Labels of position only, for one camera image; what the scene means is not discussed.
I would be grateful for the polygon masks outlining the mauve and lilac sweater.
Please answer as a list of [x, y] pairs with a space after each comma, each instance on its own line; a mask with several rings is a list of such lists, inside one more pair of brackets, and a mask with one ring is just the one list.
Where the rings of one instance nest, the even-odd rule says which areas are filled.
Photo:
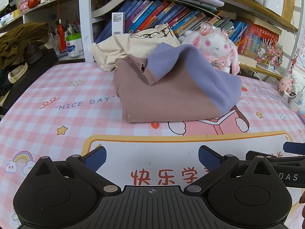
[[128, 123], [212, 119], [239, 100], [241, 79], [216, 70], [194, 46], [161, 43], [147, 58], [115, 61], [113, 84]]

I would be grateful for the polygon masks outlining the pink cartoon desk mat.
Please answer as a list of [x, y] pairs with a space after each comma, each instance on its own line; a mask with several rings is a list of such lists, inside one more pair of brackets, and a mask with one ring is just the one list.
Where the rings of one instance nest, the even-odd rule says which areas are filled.
[[304, 142], [304, 123], [273, 86], [242, 77], [241, 96], [223, 118], [127, 123], [113, 75], [92, 63], [52, 67], [1, 120], [1, 227], [17, 228], [12, 200], [42, 156], [65, 160], [102, 145], [99, 173], [119, 185], [185, 187], [207, 173], [197, 158], [206, 144], [244, 158], [249, 150], [285, 157], [283, 144]]

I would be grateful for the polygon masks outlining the small pink pig plush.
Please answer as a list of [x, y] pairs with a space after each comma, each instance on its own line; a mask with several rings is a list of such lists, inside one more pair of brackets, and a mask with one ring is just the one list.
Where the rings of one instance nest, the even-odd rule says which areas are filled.
[[289, 95], [292, 91], [292, 85], [294, 80], [289, 77], [283, 77], [278, 84], [278, 91], [279, 92], [287, 92]]

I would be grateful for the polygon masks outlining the colourful sequin ornament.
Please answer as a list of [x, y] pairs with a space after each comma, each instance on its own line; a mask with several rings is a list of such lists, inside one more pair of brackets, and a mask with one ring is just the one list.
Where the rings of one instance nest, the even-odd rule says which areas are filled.
[[263, 39], [256, 50], [257, 63], [267, 65], [269, 70], [276, 70], [282, 65], [283, 47], [273, 39]]

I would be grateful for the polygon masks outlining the red book set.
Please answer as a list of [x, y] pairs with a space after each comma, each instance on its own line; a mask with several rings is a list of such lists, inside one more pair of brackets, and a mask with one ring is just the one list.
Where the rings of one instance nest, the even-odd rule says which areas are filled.
[[263, 26], [251, 23], [240, 37], [238, 54], [255, 58], [256, 53], [263, 43], [276, 44], [281, 33], [273, 32]]

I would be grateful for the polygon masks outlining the cream t-shirt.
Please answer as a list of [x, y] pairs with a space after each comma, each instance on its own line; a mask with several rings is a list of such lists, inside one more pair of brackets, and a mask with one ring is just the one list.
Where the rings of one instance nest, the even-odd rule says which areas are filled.
[[89, 46], [88, 50], [105, 72], [116, 68], [115, 60], [131, 54], [139, 58], [147, 58], [161, 43], [173, 47], [180, 46], [180, 41], [174, 35], [168, 24], [157, 25], [136, 33], [110, 36], [108, 39]]

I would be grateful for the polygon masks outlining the white pink bunny plush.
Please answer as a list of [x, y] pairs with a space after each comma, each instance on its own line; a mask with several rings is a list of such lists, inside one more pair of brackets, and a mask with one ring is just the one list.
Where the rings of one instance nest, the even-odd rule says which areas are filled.
[[237, 47], [225, 30], [202, 23], [199, 30], [187, 30], [178, 40], [181, 44], [191, 44], [199, 49], [215, 69], [233, 75], [240, 73]]

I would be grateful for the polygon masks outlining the white wristwatch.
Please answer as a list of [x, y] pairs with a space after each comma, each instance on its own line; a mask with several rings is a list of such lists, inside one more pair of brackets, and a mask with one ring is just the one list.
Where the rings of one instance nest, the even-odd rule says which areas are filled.
[[8, 81], [11, 84], [16, 83], [21, 77], [24, 76], [24, 74], [27, 72], [27, 70], [28, 70], [27, 63], [25, 63], [24, 65], [19, 65], [13, 71], [8, 73]]

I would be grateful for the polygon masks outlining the white green pen jar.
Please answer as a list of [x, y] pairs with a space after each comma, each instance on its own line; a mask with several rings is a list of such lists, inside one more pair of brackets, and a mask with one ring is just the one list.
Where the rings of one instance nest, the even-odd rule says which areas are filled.
[[81, 33], [67, 35], [65, 40], [69, 57], [76, 58], [84, 54]]

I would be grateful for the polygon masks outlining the red tassel ornament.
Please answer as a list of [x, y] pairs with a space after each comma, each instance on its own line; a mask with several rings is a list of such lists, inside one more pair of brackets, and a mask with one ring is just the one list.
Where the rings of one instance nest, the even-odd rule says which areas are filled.
[[65, 32], [61, 19], [58, 20], [59, 50], [66, 51]]

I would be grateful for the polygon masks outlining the olive brown garment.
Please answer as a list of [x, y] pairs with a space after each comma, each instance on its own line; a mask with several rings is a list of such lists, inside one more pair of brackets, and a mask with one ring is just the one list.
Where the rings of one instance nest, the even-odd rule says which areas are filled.
[[1, 36], [1, 69], [20, 58], [25, 48], [47, 36], [49, 25], [41, 22], [28, 22], [9, 30]]

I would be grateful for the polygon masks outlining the white barcode box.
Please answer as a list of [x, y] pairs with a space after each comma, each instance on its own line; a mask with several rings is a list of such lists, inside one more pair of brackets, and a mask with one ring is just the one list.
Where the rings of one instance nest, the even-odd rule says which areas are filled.
[[125, 32], [125, 13], [112, 13], [112, 35], [121, 35]]

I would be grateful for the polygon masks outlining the row of colourful books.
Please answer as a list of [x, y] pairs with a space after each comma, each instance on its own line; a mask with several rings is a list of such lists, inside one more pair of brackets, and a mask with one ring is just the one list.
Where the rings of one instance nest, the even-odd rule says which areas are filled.
[[[136, 33], [157, 25], [168, 24], [177, 37], [187, 30], [197, 31], [202, 23], [225, 30], [229, 39], [237, 44], [248, 24], [230, 17], [220, 17], [220, 11], [210, 12], [204, 7], [170, 0], [127, 0], [118, 12], [125, 13], [125, 32]], [[102, 30], [96, 43], [112, 36], [112, 19]]]

